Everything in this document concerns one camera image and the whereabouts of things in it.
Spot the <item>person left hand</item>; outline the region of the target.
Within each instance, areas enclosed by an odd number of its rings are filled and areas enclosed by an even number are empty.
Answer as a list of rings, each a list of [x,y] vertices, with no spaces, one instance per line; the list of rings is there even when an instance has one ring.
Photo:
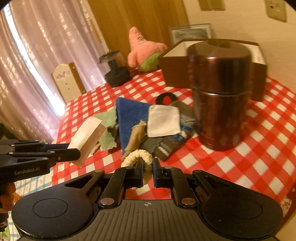
[[[16,193],[16,186],[12,183],[1,184],[1,211],[8,212],[22,196]]]

